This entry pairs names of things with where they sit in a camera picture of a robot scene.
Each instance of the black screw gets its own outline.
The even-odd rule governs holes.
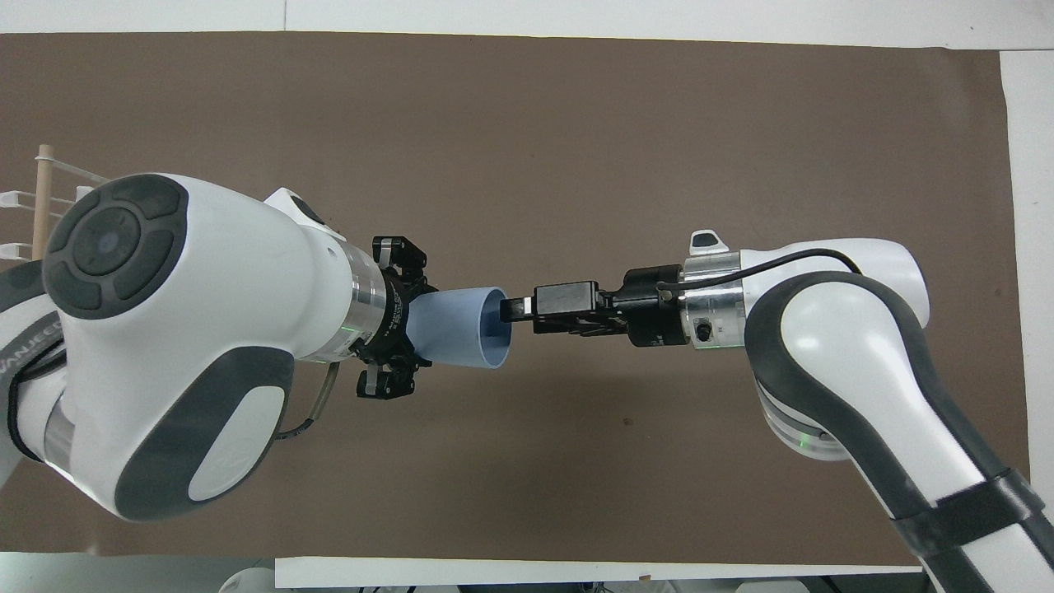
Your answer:
[[[710,335],[713,334],[714,329],[710,327],[710,322],[708,321],[703,320],[696,327],[696,338],[698,338],[700,342],[709,342]]]

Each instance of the black clamp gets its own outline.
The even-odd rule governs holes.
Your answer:
[[[428,256],[405,236],[373,237],[373,259],[385,276],[388,307],[382,331],[368,345],[353,349],[367,364],[358,375],[355,393],[360,398],[390,400],[412,394],[414,374],[432,367],[431,361],[414,352],[406,336],[406,322],[410,302],[436,289],[425,275]]]
[[[920,558],[936,556],[1027,520],[1043,510],[1043,501],[1013,469],[975,487],[942,498],[935,509],[893,526]]]

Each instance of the velcro strap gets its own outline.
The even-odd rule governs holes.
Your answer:
[[[916,556],[928,558],[1028,519],[1043,510],[1029,482],[1009,469],[998,476],[942,498],[935,509],[894,519]]]

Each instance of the brown paper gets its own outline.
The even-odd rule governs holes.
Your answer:
[[[1027,467],[994,52],[8,35],[0,68],[4,189],[33,186],[41,142],[109,176],[181,173],[259,198],[288,185],[359,245],[411,237],[441,288],[614,289],[629,268],[683,260],[700,228],[734,249],[900,241],[926,274],[945,383],[1003,459]],[[57,192],[72,186],[57,173]],[[4,240],[27,241],[20,216],[3,213]],[[425,370],[402,400],[355,399],[359,370],[345,365],[308,433],[183,518],[121,522],[23,462],[0,492],[0,549],[915,561],[852,464],[806,459],[769,433],[742,351],[525,327],[502,370]],[[298,368],[288,426],[323,371]]]

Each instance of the round button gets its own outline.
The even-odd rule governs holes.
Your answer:
[[[139,221],[123,206],[94,212],[79,225],[73,259],[89,275],[105,275],[121,266],[139,244]]]

